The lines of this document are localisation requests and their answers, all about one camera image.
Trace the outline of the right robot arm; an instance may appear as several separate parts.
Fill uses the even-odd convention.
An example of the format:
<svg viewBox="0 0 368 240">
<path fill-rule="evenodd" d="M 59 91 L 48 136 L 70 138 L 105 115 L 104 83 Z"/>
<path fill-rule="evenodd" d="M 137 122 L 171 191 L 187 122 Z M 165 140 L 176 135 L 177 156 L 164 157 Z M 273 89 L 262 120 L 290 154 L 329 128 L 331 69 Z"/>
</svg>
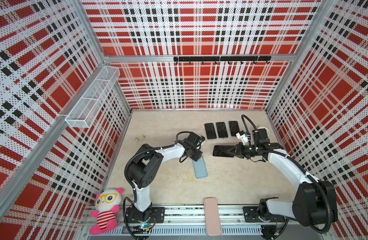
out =
<svg viewBox="0 0 368 240">
<path fill-rule="evenodd" d="M 236 134 L 238 144 L 228 149 L 228 153 L 240 159 L 262 157 L 262 162 L 270 163 L 289 181 L 296 193 L 293 200 L 277 197 L 260 199 L 255 216 L 262 222 L 280 216 L 286 222 L 293 220 L 304 227 L 310 227 L 319 234 L 326 234 L 332 224 L 338 221 L 336 190 L 329 181 L 322 181 L 305 170 L 279 143 L 272 143 L 267 131 L 259 129 L 246 115 L 242 122 L 253 127 L 251 135 L 247 131 Z"/>
</svg>

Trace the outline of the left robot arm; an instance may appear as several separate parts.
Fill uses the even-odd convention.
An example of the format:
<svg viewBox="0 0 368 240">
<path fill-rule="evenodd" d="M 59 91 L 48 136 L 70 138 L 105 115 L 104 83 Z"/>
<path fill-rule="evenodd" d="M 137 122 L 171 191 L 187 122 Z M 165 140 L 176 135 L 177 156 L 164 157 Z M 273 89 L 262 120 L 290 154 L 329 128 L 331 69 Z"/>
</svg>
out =
<svg viewBox="0 0 368 240">
<path fill-rule="evenodd" d="M 203 155 L 201 148 L 204 141 L 204 136 L 182 131 L 176 134 L 176 139 L 171 145 L 152 147 L 144 144 L 139 148 L 124 170 L 125 178 L 134 194 L 131 208 L 125 213 L 126 223 L 147 223 L 152 216 L 157 216 L 153 213 L 150 185 L 160 166 L 173 159 L 179 159 L 180 163 L 188 158 L 197 162 Z"/>
</svg>

